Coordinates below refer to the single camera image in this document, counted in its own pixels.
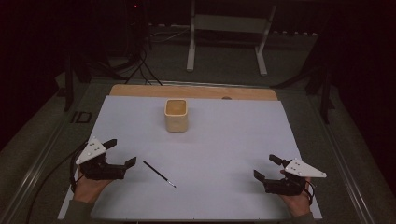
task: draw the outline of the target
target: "cup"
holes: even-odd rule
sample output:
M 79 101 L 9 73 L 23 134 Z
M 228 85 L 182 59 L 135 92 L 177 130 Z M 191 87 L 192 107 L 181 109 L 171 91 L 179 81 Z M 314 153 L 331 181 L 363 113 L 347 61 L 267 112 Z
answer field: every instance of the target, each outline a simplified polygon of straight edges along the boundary
M 187 101 L 171 99 L 165 103 L 165 124 L 169 133 L 184 133 L 189 127 Z

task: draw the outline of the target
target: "metal stand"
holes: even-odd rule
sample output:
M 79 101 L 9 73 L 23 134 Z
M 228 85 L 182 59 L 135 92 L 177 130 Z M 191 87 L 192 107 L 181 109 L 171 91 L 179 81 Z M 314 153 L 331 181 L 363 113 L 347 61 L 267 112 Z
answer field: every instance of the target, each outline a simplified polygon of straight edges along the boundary
M 187 58 L 187 71 L 192 72 L 194 70 L 195 29 L 246 32 L 246 33 L 262 34 L 262 41 L 260 45 L 255 48 L 255 51 L 256 51 L 257 63 L 260 69 L 260 75 L 266 77 L 267 69 L 265 66 L 264 58 L 262 57 L 262 50 L 264 49 L 265 42 L 270 32 L 271 23 L 274 18 L 275 12 L 276 12 L 276 6 L 272 6 L 272 10 L 268 19 L 195 14 L 195 0 L 191 0 L 190 47 L 189 47 L 189 55 Z

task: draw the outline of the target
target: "white bracket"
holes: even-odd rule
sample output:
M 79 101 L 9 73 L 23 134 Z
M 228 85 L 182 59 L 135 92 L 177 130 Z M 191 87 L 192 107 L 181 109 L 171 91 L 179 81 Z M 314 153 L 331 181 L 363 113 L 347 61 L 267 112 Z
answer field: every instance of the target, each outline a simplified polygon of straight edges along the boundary
M 288 166 L 286 166 L 285 171 L 297 175 L 300 177 L 326 177 L 326 173 L 321 172 L 315 167 L 312 167 L 306 164 L 303 161 L 299 161 L 296 159 L 292 160 Z
M 82 150 L 78 159 L 76 160 L 76 164 L 80 165 L 85 161 L 89 161 L 99 155 L 102 155 L 106 152 L 106 148 L 102 145 L 102 143 L 93 137 L 85 146 L 84 150 Z

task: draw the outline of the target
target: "hand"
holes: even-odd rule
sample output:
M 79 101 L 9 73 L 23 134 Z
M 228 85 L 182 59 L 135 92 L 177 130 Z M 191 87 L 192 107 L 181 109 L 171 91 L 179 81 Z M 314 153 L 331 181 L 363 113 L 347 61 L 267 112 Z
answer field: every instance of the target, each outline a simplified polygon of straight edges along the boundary
M 73 200 L 84 203 L 95 203 L 102 190 L 112 181 L 87 179 L 78 167 L 78 181 Z
M 306 177 L 305 180 L 307 182 L 311 182 L 310 177 Z M 305 184 L 305 188 L 309 189 L 308 183 Z M 305 191 L 296 196 L 279 195 L 279 197 L 288 206 L 291 215 L 294 217 L 306 215 L 311 212 L 311 209 L 309 208 L 309 197 Z

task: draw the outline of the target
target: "pen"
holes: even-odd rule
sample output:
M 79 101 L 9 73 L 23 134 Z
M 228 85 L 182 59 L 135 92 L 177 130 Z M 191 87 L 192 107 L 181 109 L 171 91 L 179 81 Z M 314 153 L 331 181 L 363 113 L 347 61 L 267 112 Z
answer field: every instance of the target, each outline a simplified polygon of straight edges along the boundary
M 172 184 L 172 182 L 170 182 L 165 176 L 160 174 L 160 172 L 158 172 L 156 169 L 154 169 L 154 167 L 150 166 L 146 161 L 143 161 L 143 163 L 145 163 L 151 170 L 153 170 L 155 173 L 157 173 L 157 175 L 159 175 L 164 180 L 166 180 L 166 182 L 168 182 L 170 185 L 172 185 L 174 188 L 176 188 L 176 186 L 174 184 Z

